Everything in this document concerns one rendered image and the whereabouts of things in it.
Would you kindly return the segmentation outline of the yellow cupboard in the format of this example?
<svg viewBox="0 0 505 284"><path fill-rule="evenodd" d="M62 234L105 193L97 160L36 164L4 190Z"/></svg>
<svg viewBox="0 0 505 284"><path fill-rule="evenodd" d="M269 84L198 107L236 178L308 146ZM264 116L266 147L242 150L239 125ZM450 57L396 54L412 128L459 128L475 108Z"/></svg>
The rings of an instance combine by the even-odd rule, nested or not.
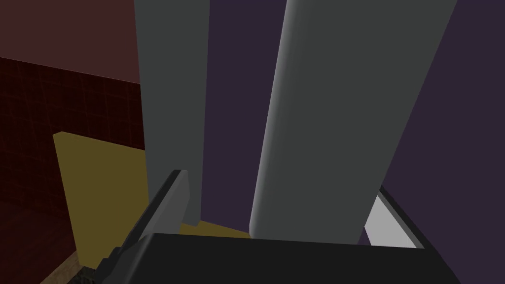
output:
<svg viewBox="0 0 505 284"><path fill-rule="evenodd" d="M96 269L123 244L148 205L143 150L60 132L53 137L70 215L76 255ZM245 267L246 232L182 220L178 234L160 236L147 248L148 265Z"/></svg>

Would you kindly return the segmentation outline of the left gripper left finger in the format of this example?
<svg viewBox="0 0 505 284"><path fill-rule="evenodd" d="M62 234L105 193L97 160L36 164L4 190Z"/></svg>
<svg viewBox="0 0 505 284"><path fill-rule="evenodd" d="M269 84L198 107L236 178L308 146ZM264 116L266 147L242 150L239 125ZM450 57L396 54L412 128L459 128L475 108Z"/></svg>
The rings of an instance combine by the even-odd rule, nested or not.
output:
<svg viewBox="0 0 505 284"><path fill-rule="evenodd" d="M187 170L173 170L123 243L130 248L148 234L178 234L190 198Z"/></svg>

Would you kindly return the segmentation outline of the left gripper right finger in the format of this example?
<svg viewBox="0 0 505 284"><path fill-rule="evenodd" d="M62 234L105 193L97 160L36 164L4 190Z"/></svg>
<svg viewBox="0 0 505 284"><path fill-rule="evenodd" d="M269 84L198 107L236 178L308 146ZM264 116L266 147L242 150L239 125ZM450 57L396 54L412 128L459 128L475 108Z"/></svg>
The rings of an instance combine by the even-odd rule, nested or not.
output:
<svg viewBox="0 0 505 284"><path fill-rule="evenodd" d="M372 246L426 247L424 236L384 186L379 189L364 230Z"/></svg>

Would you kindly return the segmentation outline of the flat grey bar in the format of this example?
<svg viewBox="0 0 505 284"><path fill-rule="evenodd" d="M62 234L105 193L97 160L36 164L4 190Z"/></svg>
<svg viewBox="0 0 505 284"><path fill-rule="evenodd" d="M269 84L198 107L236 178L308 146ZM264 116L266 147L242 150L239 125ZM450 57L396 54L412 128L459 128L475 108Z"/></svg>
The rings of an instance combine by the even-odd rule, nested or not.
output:
<svg viewBox="0 0 505 284"><path fill-rule="evenodd" d="M187 170L183 222L201 220L210 0L134 0L148 195Z"/></svg>

